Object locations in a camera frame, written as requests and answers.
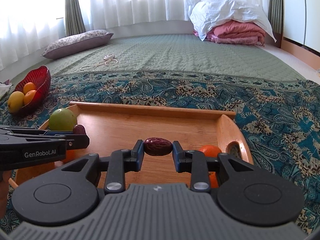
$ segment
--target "green apple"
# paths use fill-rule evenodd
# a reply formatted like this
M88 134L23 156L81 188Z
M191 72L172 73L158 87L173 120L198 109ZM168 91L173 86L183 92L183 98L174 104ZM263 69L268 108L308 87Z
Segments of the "green apple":
M51 131L72 131L77 124L77 117L67 108L55 110L49 118L49 128Z

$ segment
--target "floor mattress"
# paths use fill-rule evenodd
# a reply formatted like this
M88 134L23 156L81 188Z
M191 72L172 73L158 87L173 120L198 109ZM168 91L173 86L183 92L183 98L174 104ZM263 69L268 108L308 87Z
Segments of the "floor mattress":
M119 64L92 66L103 61L106 54L114 54ZM304 79L289 65L258 46L215 44L200 41L191 34L111 39L106 46L54 60L46 65L53 75L156 69L238 75L276 81Z

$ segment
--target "floor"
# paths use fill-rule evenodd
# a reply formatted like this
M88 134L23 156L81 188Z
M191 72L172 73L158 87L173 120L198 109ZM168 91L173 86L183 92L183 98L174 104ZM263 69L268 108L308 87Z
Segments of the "floor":
M313 82L320 85L320 77L315 69L307 65L306 63L302 62L301 60L297 59L295 56L291 55L290 53L279 49L277 47L266 45L265 47L261 47L265 51L271 53L272 55L276 56L284 63L287 63L290 67L294 70L299 72L302 76L306 79L312 80Z

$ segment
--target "wooden baseboard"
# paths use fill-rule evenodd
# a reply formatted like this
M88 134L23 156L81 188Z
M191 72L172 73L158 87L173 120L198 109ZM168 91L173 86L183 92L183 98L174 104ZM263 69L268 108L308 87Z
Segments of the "wooden baseboard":
M320 68L320 57L312 53L311 51L308 51L286 40L282 40L281 49L294 55L296 58L300 59L315 70L318 70Z

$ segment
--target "pink blanket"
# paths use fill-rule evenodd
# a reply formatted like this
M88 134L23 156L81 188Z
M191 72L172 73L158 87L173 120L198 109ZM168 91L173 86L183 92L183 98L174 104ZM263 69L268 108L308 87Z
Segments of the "pink blanket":
M206 39L215 43L260 45L264 44L266 32L254 23L229 21L213 28L207 33Z

